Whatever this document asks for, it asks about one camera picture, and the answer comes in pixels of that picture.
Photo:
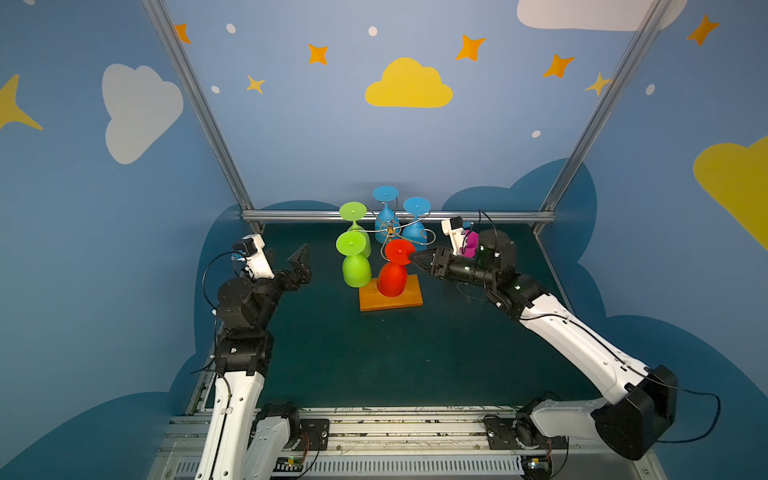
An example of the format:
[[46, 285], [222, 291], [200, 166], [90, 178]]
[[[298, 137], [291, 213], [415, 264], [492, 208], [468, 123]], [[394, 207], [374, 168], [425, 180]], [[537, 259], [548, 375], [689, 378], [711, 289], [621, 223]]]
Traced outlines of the right blue wine glass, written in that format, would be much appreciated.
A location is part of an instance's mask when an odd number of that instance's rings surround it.
[[401, 236], [409, 241], [416, 251], [424, 251], [428, 245], [428, 234], [421, 218], [431, 211], [431, 203], [422, 197], [408, 198], [403, 205], [404, 210], [413, 216], [402, 228]]

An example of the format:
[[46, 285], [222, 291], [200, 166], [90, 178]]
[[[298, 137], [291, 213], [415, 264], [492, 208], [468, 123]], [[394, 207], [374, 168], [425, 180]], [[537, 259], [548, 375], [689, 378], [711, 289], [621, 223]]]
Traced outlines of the horizontal aluminium back rail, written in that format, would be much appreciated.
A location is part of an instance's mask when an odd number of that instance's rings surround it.
[[[552, 223], [555, 221], [553, 212], [488, 212], [488, 217], [496, 223]], [[439, 222], [451, 217], [461, 216], [465, 220], [483, 217], [477, 210], [471, 211], [432, 211], [421, 219], [427, 222]], [[243, 210], [241, 218], [244, 221], [262, 221], [262, 222], [343, 222], [337, 210]]]

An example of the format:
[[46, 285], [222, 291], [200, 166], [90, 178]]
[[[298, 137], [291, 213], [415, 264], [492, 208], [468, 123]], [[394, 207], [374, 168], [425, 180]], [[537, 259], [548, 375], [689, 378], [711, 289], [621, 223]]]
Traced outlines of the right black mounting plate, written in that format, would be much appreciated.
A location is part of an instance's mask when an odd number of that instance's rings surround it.
[[483, 424], [491, 450], [548, 450], [550, 447], [565, 449], [568, 443], [563, 436], [545, 437], [526, 415], [486, 415]]

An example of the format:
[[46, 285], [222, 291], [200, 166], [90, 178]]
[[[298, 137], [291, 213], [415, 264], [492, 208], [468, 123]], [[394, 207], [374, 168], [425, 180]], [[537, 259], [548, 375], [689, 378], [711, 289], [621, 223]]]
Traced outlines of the left aluminium corner post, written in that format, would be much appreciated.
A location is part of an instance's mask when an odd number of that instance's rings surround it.
[[205, 94], [200, 86], [197, 75], [185, 52], [183, 42], [180, 40], [175, 25], [172, 23], [172, 18], [165, 2], [159, 0], [143, 0], [142, 4], [181, 81], [183, 89], [202, 126], [225, 178], [239, 203], [241, 219], [249, 225], [253, 233], [262, 233], [263, 224], [261, 221], [247, 220], [245, 218], [245, 213], [254, 209], [253, 202], [247, 192], [244, 180], [232, 157], [230, 149], [226, 144], [219, 125], [214, 118], [208, 101], [205, 98]]

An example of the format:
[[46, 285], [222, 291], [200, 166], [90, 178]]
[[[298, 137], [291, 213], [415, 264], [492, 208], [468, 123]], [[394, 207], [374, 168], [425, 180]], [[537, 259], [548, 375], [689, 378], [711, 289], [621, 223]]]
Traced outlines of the black mounting plate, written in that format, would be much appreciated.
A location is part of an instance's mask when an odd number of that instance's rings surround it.
[[486, 415], [483, 424], [491, 450], [548, 450], [550, 447], [565, 449], [568, 443], [563, 436], [545, 437], [526, 415]]
[[289, 443], [291, 451], [326, 451], [330, 439], [328, 419], [300, 419], [299, 436]]

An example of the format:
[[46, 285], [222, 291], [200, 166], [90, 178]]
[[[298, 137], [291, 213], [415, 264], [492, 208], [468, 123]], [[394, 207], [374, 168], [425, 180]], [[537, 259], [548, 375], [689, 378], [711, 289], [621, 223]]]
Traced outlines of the back green wine glass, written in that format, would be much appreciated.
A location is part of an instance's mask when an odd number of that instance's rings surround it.
[[348, 230], [358, 231], [364, 236], [365, 247], [363, 249], [363, 255], [366, 258], [369, 258], [371, 255], [370, 236], [369, 236], [369, 233], [361, 225], [358, 224], [358, 222], [365, 217], [367, 212], [368, 212], [368, 208], [365, 204], [361, 202], [355, 202], [355, 201], [347, 202], [343, 204], [339, 209], [339, 214], [341, 218], [351, 223]]

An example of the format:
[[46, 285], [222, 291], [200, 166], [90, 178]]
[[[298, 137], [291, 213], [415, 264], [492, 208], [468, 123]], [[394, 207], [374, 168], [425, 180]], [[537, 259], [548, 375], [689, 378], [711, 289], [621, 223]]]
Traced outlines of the blue wine glass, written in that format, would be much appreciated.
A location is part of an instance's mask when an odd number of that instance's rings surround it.
[[404, 210], [413, 216], [402, 228], [401, 236], [409, 241], [416, 251], [424, 251], [428, 245], [428, 234], [421, 218], [431, 211], [431, 203], [422, 197], [408, 198], [403, 205]]
[[385, 245], [400, 232], [399, 220], [390, 207], [390, 203], [397, 200], [399, 191], [393, 186], [380, 186], [373, 191], [372, 195], [381, 203], [381, 210], [376, 214], [374, 225], [375, 238], [380, 244]]

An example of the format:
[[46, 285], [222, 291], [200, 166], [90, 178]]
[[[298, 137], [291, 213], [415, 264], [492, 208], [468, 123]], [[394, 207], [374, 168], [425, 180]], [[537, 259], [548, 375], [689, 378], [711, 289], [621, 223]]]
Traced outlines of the orange wooden rack base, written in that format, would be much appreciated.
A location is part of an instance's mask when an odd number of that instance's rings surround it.
[[377, 279], [373, 278], [365, 287], [359, 289], [359, 303], [361, 312], [421, 307], [423, 296], [418, 276], [409, 275], [405, 290], [397, 297], [381, 294], [377, 288]]

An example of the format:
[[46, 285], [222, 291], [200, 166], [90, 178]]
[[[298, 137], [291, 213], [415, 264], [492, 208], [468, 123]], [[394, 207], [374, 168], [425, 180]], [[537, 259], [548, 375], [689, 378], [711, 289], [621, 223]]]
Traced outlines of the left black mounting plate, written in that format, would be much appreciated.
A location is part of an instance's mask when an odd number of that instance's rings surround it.
[[300, 419], [299, 436], [289, 443], [291, 451], [326, 451], [330, 439], [328, 419]]

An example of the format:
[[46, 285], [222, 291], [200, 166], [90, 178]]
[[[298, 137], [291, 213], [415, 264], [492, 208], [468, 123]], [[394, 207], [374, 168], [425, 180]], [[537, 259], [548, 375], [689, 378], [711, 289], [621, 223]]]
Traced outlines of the red wine glass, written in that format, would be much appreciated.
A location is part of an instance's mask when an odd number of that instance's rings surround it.
[[408, 240], [394, 239], [384, 249], [386, 263], [377, 277], [378, 291], [390, 298], [400, 296], [406, 288], [408, 272], [406, 266], [411, 263], [410, 255], [415, 246]]

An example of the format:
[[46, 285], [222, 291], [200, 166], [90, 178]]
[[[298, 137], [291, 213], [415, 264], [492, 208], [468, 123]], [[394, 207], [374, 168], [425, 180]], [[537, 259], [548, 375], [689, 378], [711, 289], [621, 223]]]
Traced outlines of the left blue wine glass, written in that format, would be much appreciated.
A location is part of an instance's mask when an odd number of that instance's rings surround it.
[[376, 214], [374, 225], [375, 238], [380, 244], [385, 245], [400, 232], [399, 220], [390, 207], [390, 203], [397, 200], [399, 191], [393, 186], [380, 186], [373, 191], [372, 195], [381, 203], [381, 210]]

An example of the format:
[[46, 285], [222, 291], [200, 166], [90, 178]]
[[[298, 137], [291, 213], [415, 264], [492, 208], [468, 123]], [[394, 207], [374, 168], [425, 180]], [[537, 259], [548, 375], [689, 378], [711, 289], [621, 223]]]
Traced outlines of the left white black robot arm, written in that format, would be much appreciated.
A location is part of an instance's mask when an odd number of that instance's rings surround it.
[[258, 409], [274, 337], [268, 330], [283, 294], [312, 279], [310, 250], [302, 245], [289, 266], [273, 270], [271, 251], [258, 234], [235, 243], [244, 266], [218, 289], [212, 306], [223, 330], [214, 350], [213, 413], [196, 471], [198, 479], [269, 479], [281, 453], [306, 442], [291, 402]]

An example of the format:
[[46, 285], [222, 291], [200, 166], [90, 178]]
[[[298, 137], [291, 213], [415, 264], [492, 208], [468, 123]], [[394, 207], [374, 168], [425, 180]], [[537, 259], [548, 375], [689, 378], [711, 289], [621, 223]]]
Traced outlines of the pink wine glass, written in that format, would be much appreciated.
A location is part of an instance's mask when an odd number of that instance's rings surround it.
[[479, 246], [479, 234], [471, 222], [464, 223], [464, 237], [460, 246], [460, 253], [467, 258], [474, 258]]

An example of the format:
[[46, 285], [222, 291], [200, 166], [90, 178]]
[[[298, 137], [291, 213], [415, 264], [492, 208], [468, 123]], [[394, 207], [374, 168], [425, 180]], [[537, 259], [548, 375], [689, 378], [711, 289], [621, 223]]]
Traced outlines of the green wine glass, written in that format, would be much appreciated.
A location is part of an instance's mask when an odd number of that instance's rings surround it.
[[370, 263], [365, 254], [367, 244], [365, 235], [357, 230], [347, 231], [336, 240], [336, 249], [344, 256], [343, 279], [352, 288], [365, 287], [371, 281]]
[[370, 236], [369, 236], [369, 233], [361, 225], [358, 224], [358, 222], [365, 217], [367, 212], [368, 212], [368, 208], [365, 204], [361, 202], [355, 202], [355, 201], [347, 202], [343, 204], [339, 209], [339, 214], [341, 218], [351, 223], [348, 230], [358, 231], [364, 236], [365, 247], [363, 249], [363, 255], [366, 258], [369, 258], [371, 255]]

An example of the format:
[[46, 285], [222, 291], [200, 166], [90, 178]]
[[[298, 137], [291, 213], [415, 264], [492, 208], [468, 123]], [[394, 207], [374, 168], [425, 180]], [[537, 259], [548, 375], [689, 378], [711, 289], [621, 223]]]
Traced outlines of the right aluminium corner post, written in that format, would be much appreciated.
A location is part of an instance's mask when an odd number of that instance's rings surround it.
[[613, 72], [612, 81], [600, 96], [574, 149], [568, 156], [541, 204], [539, 209], [540, 219], [532, 224], [532, 232], [536, 237], [540, 236], [548, 223], [555, 221], [557, 206], [575, 178], [579, 168], [586, 160], [588, 153], [606, 125], [636, 70], [662, 30], [663, 19], [672, 5], [673, 1], [671, 0], [655, 0], [651, 2]]

